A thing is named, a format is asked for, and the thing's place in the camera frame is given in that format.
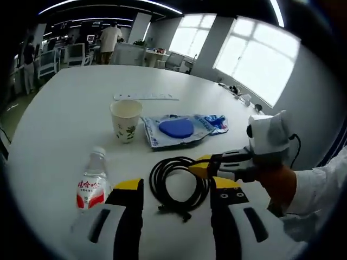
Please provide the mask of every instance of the white chair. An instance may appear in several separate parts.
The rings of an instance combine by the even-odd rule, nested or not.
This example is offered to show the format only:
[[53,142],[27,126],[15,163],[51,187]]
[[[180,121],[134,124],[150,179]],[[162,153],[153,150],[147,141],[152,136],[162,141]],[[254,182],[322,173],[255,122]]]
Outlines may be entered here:
[[177,53],[171,53],[166,61],[157,61],[157,68],[159,69],[168,69],[175,72],[179,72],[179,69],[184,60],[184,56]]
[[57,58],[57,52],[58,51],[54,49],[41,54],[37,72],[38,78],[47,74],[58,73],[60,58]]
[[84,43],[69,45],[65,55],[67,55],[67,67],[90,65],[93,61],[92,57],[85,55]]
[[111,56],[110,64],[143,66],[146,47],[128,43],[117,43]]

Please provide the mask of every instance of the desk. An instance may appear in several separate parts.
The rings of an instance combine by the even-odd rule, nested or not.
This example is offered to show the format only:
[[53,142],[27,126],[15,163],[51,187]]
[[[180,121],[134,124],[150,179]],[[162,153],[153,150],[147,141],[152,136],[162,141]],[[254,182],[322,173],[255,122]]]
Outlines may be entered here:
[[154,68],[156,66],[157,60],[161,60],[163,57],[169,57],[168,54],[158,53],[154,50],[147,50],[146,56],[148,58],[148,67]]
[[[195,148],[153,152],[140,121],[134,142],[121,144],[114,137],[110,115],[117,91],[171,93],[179,101],[142,100],[143,115],[221,113],[228,118],[230,130],[208,136]],[[9,149],[9,185],[39,239],[67,258],[63,239],[78,216],[77,183],[93,147],[102,146],[111,184],[144,178],[140,259],[215,259],[210,197],[185,224],[176,214],[157,214],[159,203],[151,194],[149,173],[165,158],[196,159],[247,145],[246,127],[252,114],[254,109],[243,106],[217,83],[183,73],[117,65],[64,69],[35,96],[17,126]],[[170,177],[167,186],[175,199],[186,200],[196,182],[185,172]],[[242,187],[250,201],[267,206],[267,193],[259,183]]]

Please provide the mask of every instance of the blue and white packaging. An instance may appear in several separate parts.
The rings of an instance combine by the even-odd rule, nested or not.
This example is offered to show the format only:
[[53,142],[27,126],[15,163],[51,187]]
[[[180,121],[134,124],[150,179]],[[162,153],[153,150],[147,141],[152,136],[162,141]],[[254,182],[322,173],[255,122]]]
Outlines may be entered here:
[[[145,124],[148,142],[152,148],[163,148],[168,146],[179,146],[199,141],[212,133],[215,129],[204,115],[165,115],[141,117]],[[177,139],[172,138],[159,130],[160,123],[170,120],[188,119],[194,126],[194,132],[190,137]]]

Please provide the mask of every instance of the coiled black cable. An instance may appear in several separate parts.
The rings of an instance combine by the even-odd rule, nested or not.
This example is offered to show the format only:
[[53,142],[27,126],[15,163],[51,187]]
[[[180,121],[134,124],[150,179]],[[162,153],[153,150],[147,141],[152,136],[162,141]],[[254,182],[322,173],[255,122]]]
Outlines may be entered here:
[[188,167],[196,163],[195,160],[188,157],[175,157],[162,160],[154,166],[149,181],[153,195],[162,203],[158,207],[159,211],[175,212],[183,217],[184,222],[187,222],[191,218],[188,211],[196,209],[206,199],[210,190],[210,180],[201,179],[198,176],[195,176],[195,191],[187,201],[174,200],[166,189],[166,178],[172,171],[184,170],[189,172]]

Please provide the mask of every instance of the window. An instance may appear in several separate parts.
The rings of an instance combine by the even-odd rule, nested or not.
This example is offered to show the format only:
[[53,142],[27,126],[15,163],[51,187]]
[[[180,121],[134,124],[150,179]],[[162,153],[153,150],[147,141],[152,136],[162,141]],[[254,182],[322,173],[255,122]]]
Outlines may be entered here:
[[214,14],[183,17],[172,39],[169,51],[197,58],[215,18]]
[[299,47],[300,40],[280,28],[238,17],[214,68],[273,107],[292,74]]

